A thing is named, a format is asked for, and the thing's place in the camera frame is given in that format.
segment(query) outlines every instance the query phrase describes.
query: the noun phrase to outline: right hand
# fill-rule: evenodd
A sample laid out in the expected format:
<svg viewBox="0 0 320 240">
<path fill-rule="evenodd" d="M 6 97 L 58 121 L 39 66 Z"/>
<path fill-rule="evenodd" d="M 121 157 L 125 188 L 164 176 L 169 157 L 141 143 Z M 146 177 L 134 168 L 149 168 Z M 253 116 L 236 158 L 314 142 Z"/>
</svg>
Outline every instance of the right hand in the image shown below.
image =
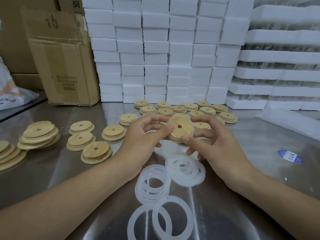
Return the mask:
<svg viewBox="0 0 320 240">
<path fill-rule="evenodd" d="M 243 182 L 249 181 L 258 170 L 250 163 L 233 133 L 212 115 L 192 117 L 193 122 L 205 122 L 211 129 L 198 129 L 193 137 L 183 135 L 189 146 L 187 155 L 198 151 L 198 159 L 207 159 L 215 173 L 233 191 L 240 193 Z"/>
</svg>

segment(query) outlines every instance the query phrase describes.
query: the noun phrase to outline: forearm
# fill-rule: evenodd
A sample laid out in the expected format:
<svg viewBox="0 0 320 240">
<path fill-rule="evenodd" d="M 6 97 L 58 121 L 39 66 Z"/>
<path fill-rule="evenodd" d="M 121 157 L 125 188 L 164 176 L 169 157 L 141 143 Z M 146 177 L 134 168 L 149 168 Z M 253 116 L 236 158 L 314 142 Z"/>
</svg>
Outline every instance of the forearm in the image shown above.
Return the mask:
<svg viewBox="0 0 320 240">
<path fill-rule="evenodd" d="M 0 211 L 0 239 L 65 239 L 108 196 L 135 177 L 121 155 Z"/>
<path fill-rule="evenodd" d="M 239 192 L 297 240 L 319 239 L 320 201 L 255 172 Z"/>
</svg>

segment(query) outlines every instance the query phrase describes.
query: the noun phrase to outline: hand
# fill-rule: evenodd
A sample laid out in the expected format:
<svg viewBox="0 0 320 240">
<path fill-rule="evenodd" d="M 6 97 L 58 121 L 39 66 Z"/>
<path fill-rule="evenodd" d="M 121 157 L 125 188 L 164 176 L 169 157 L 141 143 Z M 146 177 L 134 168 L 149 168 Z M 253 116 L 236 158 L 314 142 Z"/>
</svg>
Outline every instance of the hand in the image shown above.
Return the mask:
<svg viewBox="0 0 320 240">
<path fill-rule="evenodd" d="M 147 162 L 155 147 L 161 147 L 160 140 L 166 138 L 174 129 L 174 126 L 166 123 L 168 117 L 159 114 L 148 114 L 132 123 L 126 132 L 122 145 L 117 155 L 126 158 L 126 165 L 132 167 L 135 176 L 141 171 L 142 166 Z"/>
<path fill-rule="evenodd" d="M 198 151 L 198 159 L 206 158 L 215 173 L 233 191 L 239 192 L 241 182 L 258 171 L 247 159 L 233 133 L 212 115 L 192 117 L 193 122 L 205 122 L 211 129 L 198 129 L 193 137 L 183 135 L 181 140 L 189 146 L 187 155 Z"/>
</svg>

